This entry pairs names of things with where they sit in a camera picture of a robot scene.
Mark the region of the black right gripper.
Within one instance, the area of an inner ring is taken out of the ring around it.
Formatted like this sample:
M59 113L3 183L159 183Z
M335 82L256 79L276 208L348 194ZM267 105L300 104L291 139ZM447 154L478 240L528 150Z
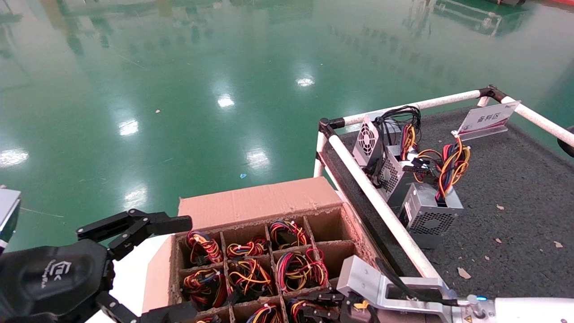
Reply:
M362 296L349 292L347 296L335 290L317 290L308 295L312 302L341 303L341 307L325 307L313 310L316 322L380 323L377 309L365 302Z

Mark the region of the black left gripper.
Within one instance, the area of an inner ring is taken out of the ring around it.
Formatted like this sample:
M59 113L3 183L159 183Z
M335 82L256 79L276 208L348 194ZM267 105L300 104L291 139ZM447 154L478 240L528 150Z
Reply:
M159 307L137 316L108 291L122 260L152 236L192 230L189 216L130 209L77 229L79 242L1 255L3 323L83 323L100 310L115 323L184 323L197 316L191 303ZM98 244L113 238L106 247Z

